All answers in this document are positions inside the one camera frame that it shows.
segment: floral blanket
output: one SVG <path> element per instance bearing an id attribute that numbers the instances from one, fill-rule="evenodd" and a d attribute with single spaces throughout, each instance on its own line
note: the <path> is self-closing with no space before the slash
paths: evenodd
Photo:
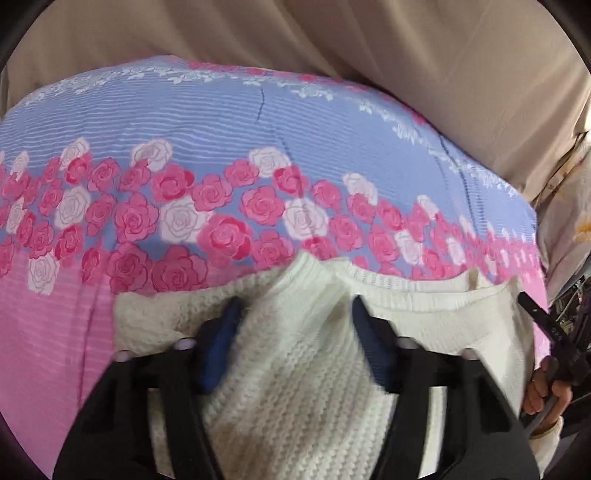
<path id="1" fill-rule="evenodd" d="M 0 151 L 0 410 L 47 475 L 120 292 L 219 286 L 305 248 L 413 279 L 519 274 L 545 305 L 528 204 L 359 85 L 160 57 L 34 92 Z"/>

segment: white knit sweater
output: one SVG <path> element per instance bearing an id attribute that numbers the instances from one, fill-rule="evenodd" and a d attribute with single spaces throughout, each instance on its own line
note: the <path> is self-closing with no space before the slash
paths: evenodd
<path id="1" fill-rule="evenodd" d="M 204 422 L 228 480 L 366 479 L 382 447 L 395 395 L 375 385 L 350 319 L 353 297 L 426 348 L 476 350 L 513 410 L 520 410 L 533 360 L 532 324 L 516 303 L 519 281 L 493 286 L 478 271 L 445 281 L 408 281 L 348 260 L 319 262 L 302 251 L 287 268 L 224 287 L 115 302 L 116 345 L 138 355 L 192 336 L 238 295 L 249 302 L 231 366 L 203 406 Z M 159 471 L 173 475 L 160 398 L 151 395 Z M 421 476 L 436 470 L 444 388 L 431 389 Z M 543 470 L 561 424 L 532 443 Z"/>

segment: rose pattern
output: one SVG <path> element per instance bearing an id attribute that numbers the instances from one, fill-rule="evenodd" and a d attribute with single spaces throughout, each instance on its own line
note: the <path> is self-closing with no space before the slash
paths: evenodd
<path id="1" fill-rule="evenodd" d="M 29 240 L 30 258 L 39 258 L 47 255 L 53 248 L 52 242 L 54 238 L 53 227 L 47 220 L 42 220 L 33 229 L 31 238 Z"/>
<path id="2" fill-rule="evenodd" d="M 146 285 L 152 261 L 148 254 L 137 246 L 125 243 L 113 252 L 107 263 L 111 292 L 137 291 Z"/>
<path id="3" fill-rule="evenodd" d="M 146 197 L 134 193 L 127 202 L 117 205 L 115 228 L 120 244 L 143 240 L 156 230 L 158 209 Z"/>
<path id="4" fill-rule="evenodd" d="M 306 240 L 313 236 L 326 236 L 329 216 L 309 199 L 288 200 L 283 212 L 283 223 L 290 237 Z"/>
<path id="5" fill-rule="evenodd" d="M 273 185 L 289 195 L 303 197 L 304 192 L 310 188 L 310 180 L 297 165 L 290 165 L 273 172 Z"/>
<path id="6" fill-rule="evenodd" d="M 227 267 L 231 260 L 246 258 L 252 249 L 252 229 L 229 215 L 213 215 L 197 237 L 197 244 L 208 253 L 212 265 Z"/>
<path id="7" fill-rule="evenodd" d="M 154 263 L 152 283 L 156 291 L 190 291 L 203 287 L 207 265 L 186 247 L 172 245 L 164 258 Z"/>
<path id="8" fill-rule="evenodd" d="M 90 151 L 89 143 L 82 137 L 77 138 L 69 144 L 60 155 L 60 170 L 65 170 L 70 165 L 70 162 L 75 158 L 80 158 L 82 155 Z"/>
<path id="9" fill-rule="evenodd" d="M 10 174 L 0 164 L 0 277 L 24 254 L 28 288 L 40 294 L 50 294 L 60 268 L 72 265 L 82 284 L 104 279 L 113 293 L 186 291 L 287 265 L 303 248 L 323 260 L 356 252 L 348 257 L 359 268 L 415 279 L 475 267 L 495 281 L 515 271 L 524 282 L 541 278 L 536 246 L 524 235 L 501 225 L 497 234 L 489 221 L 481 238 L 466 216 L 447 220 L 426 195 L 402 213 L 363 175 L 346 173 L 344 190 L 326 179 L 312 183 L 275 147 L 251 150 L 196 183 L 172 152 L 155 139 L 134 148 L 129 168 L 114 158 L 93 165 L 90 145 L 79 138 L 37 177 L 26 152 Z M 238 217 L 220 210 L 235 190 L 239 201 L 228 210 Z M 112 253 L 102 246 L 103 231 L 116 233 Z M 134 245 L 155 233 L 170 244 L 159 260 Z M 86 250 L 85 237 L 96 237 Z"/>
<path id="10" fill-rule="evenodd" d="M 312 196 L 314 201 L 322 208 L 331 208 L 337 212 L 341 211 L 343 195 L 339 188 L 328 180 L 319 180 L 312 185 Z"/>
<path id="11" fill-rule="evenodd" d="M 240 158 L 224 170 L 226 180 L 235 189 L 254 185 L 258 180 L 259 168 L 249 160 Z"/>
<path id="12" fill-rule="evenodd" d="M 370 205 L 378 205 L 378 191 L 373 183 L 366 179 L 361 173 L 346 173 L 343 175 L 343 183 L 349 195 L 360 193 L 365 196 Z"/>
<path id="13" fill-rule="evenodd" d="M 154 138 L 146 143 L 136 145 L 131 151 L 131 166 L 141 160 L 147 160 L 150 171 L 160 171 L 173 157 L 173 146 L 164 138 Z"/>
<path id="14" fill-rule="evenodd" d="M 14 245 L 8 236 L 0 244 L 0 277 L 8 275 L 12 269 L 12 257 L 14 256 Z"/>
<path id="15" fill-rule="evenodd" d="M 139 160 L 121 175 L 118 190 L 120 192 L 137 192 L 150 181 L 151 175 L 148 160 Z"/>
<path id="16" fill-rule="evenodd" d="M 40 295 L 50 295 L 60 272 L 60 263 L 52 252 L 29 259 L 27 284 L 29 290 Z"/>
<path id="17" fill-rule="evenodd" d="M 104 194 L 88 207 L 84 215 L 88 223 L 86 227 L 88 236 L 96 236 L 103 229 L 109 218 L 111 218 L 115 205 L 117 205 L 117 199 L 112 195 Z"/>
<path id="18" fill-rule="evenodd" d="M 88 176 L 88 190 L 90 192 L 106 193 L 115 181 L 121 168 L 116 160 L 107 158 L 100 162 Z"/>
<path id="19" fill-rule="evenodd" d="M 160 237 L 168 243 L 197 243 L 197 235 L 213 214 L 195 210 L 187 195 L 168 202 L 160 209 Z"/>
<path id="20" fill-rule="evenodd" d="M 263 230 L 252 242 L 252 257 L 258 270 L 288 265 L 294 258 L 294 245 L 274 230 Z"/>
<path id="21" fill-rule="evenodd" d="M 12 168 L 10 169 L 10 175 L 15 174 L 17 181 L 20 180 L 23 172 L 27 169 L 27 165 L 29 165 L 29 153 L 27 153 L 27 150 L 24 150 L 14 159 Z"/>
<path id="22" fill-rule="evenodd" d="M 283 201 L 273 187 L 264 186 L 242 194 L 240 211 L 260 225 L 276 225 L 285 211 Z"/>
<path id="23" fill-rule="evenodd" d="M 329 231 L 341 250 L 350 252 L 363 245 L 363 231 L 353 219 L 342 213 L 338 213 L 329 220 Z"/>
<path id="24" fill-rule="evenodd" d="M 278 168 L 291 165 L 290 158 L 275 147 L 255 148 L 248 154 L 248 160 L 256 165 L 263 179 L 271 178 Z"/>
<path id="25" fill-rule="evenodd" d="M 109 252 L 101 248 L 100 243 L 84 252 L 80 262 L 80 279 L 83 284 L 97 285 L 100 282 L 106 271 L 109 256 Z"/>
<path id="26" fill-rule="evenodd" d="M 181 199 L 193 186 L 194 181 L 195 176 L 191 172 L 179 165 L 168 163 L 163 170 L 152 176 L 152 197 L 159 203 Z"/>
<path id="27" fill-rule="evenodd" d="M 70 185 L 78 185 L 86 178 L 92 166 L 92 153 L 87 152 L 79 158 L 74 158 L 66 168 L 64 178 Z"/>
<path id="28" fill-rule="evenodd" d="M 22 218 L 25 216 L 25 209 L 22 207 L 23 199 L 18 199 L 10 208 L 8 212 L 8 219 L 6 221 L 6 233 L 16 233 Z"/>
<path id="29" fill-rule="evenodd" d="M 192 197 L 198 212 L 211 212 L 232 201 L 232 185 L 218 175 L 207 175 L 195 185 Z"/>
<path id="30" fill-rule="evenodd" d="M 57 205 L 54 225 L 63 230 L 74 223 L 80 223 L 89 206 L 90 193 L 83 186 L 66 190 Z"/>

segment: white flower print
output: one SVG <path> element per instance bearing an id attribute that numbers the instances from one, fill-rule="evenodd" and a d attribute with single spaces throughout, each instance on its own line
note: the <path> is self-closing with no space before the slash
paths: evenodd
<path id="1" fill-rule="evenodd" d="M 474 231 L 472 222 L 463 215 L 460 215 L 460 225 L 462 226 L 462 230 L 464 230 L 464 233 L 470 235 L 472 238 L 476 238 L 476 232 Z"/>
<path id="2" fill-rule="evenodd" d="M 60 156 L 60 170 L 65 170 L 75 158 L 81 157 L 90 151 L 90 144 L 82 137 L 76 138 L 69 144 Z"/>
<path id="3" fill-rule="evenodd" d="M 248 160 L 258 167 L 259 176 L 263 179 L 272 177 L 278 168 L 291 165 L 290 158 L 275 147 L 255 148 L 248 154 Z"/>
<path id="4" fill-rule="evenodd" d="M 446 239 L 447 243 L 447 252 L 449 253 L 450 258 L 454 265 L 463 265 L 466 263 L 466 254 L 464 253 L 464 249 L 462 248 L 462 244 L 457 241 L 455 237 L 448 237 Z"/>
<path id="5" fill-rule="evenodd" d="M 23 150 L 14 159 L 12 168 L 10 169 L 10 175 L 16 173 L 17 180 L 20 180 L 22 172 L 24 172 L 27 169 L 27 165 L 29 165 L 29 154 L 27 153 L 27 150 Z"/>
<path id="6" fill-rule="evenodd" d="M 349 195 L 361 193 L 365 195 L 370 205 L 375 207 L 378 204 L 378 191 L 375 185 L 361 173 L 346 173 L 343 175 L 343 183 L 347 187 Z"/>
<path id="7" fill-rule="evenodd" d="M 173 200 L 160 209 L 160 237 L 171 244 L 194 244 L 212 215 L 213 212 L 198 212 L 190 195 Z"/>
<path id="8" fill-rule="evenodd" d="M 306 240 L 313 236 L 326 236 L 329 216 L 309 199 L 294 199 L 285 203 L 283 222 L 290 237 Z"/>
<path id="9" fill-rule="evenodd" d="M 90 193 L 82 186 L 66 190 L 61 202 L 57 205 L 55 226 L 64 229 L 80 223 L 90 206 Z"/>
<path id="10" fill-rule="evenodd" d="M 485 255 L 484 262 L 486 263 L 489 272 L 496 277 L 496 262 L 489 255 Z"/>
<path id="11" fill-rule="evenodd" d="M 30 258 L 27 277 L 29 290 L 41 295 L 51 294 L 59 271 L 60 263 L 53 255 L 53 251 L 43 257 Z"/>
<path id="12" fill-rule="evenodd" d="M 439 213 L 439 207 L 427 195 L 419 195 L 417 197 L 418 204 L 425 210 L 431 220 L 435 220 L 435 216 Z"/>
<path id="13" fill-rule="evenodd" d="M 18 225 L 21 223 L 22 218 L 25 216 L 26 210 L 23 210 L 22 204 L 24 199 L 20 197 L 8 212 L 8 219 L 6 220 L 6 233 L 16 233 Z"/>
<path id="14" fill-rule="evenodd" d="M 406 263 L 410 265 L 423 264 L 423 244 L 416 242 L 408 230 L 396 232 L 394 241 Z"/>
<path id="15" fill-rule="evenodd" d="M 164 138 L 154 138 L 134 147 L 131 151 L 131 166 L 140 160 L 148 160 L 148 168 L 151 171 L 160 171 L 172 157 L 171 143 Z"/>

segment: beige fabric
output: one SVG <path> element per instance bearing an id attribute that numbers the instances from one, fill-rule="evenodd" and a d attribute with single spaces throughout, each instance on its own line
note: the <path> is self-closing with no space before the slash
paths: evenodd
<path id="1" fill-rule="evenodd" d="M 538 248 L 548 300 L 591 253 L 591 135 L 586 134 L 539 197 Z"/>
<path id="2" fill-rule="evenodd" d="M 168 53 L 378 85 L 528 200 L 587 129 L 591 76 L 535 0 L 56 0 L 9 61 L 8 106 Z"/>

